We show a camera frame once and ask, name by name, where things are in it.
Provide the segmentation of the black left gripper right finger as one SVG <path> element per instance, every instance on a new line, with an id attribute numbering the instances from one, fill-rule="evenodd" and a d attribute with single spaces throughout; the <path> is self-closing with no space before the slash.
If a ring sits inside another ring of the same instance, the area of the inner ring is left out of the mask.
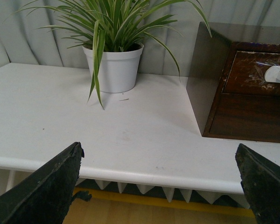
<path id="1" fill-rule="evenodd" d="M 239 144 L 241 186 L 258 224 L 280 224 L 280 166 Z"/>

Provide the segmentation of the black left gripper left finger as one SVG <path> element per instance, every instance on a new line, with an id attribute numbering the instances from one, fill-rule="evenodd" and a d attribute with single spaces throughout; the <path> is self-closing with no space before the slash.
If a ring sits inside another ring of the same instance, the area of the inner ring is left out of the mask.
<path id="1" fill-rule="evenodd" d="M 72 202 L 92 198 L 74 193 L 84 151 L 75 142 L 0 196 L 0 224 L 61 224 Z"/>

